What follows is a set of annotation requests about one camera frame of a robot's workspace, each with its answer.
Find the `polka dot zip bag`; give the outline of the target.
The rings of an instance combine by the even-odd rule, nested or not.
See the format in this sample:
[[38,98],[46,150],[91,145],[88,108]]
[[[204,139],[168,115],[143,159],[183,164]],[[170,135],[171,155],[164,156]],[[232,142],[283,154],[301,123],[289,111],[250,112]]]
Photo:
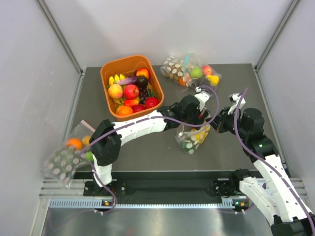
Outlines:
[[180,148],[188,155],[193,155],[208,136],[211,126],[205,125],[199,129],[179,125],[175,139]]

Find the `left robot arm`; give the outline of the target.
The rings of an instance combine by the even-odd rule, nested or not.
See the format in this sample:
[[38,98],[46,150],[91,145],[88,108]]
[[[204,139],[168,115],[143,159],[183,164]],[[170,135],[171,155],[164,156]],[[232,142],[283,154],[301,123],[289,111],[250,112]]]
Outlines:
[[121,147],[142,136],[178,128],[181,124],[200,128],[209,111],[205,108],[210,95],[200,92],[186,95],[171,106],[161,106],[147,115],[128,121],[100,123],[89,142],[94,159],[94,188],[106,195],[112,188],[112,164],[118,159]]

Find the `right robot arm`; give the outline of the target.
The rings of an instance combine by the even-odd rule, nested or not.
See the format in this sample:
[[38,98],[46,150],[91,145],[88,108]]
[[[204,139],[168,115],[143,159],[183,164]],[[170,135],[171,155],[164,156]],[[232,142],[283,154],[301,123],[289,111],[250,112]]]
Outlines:
[[279,152],[264,134],[264,118],[260,110],[247,108],[243,114],[223,109],[211,121],[218,133],[235,134],[244,153],[250,158],[265,180],[268,190],[258,183],[249,170],[234,171],[230,190],[245,194],[264,215],[275,236],[313,236],[315,215],[303,202],[285,172]]

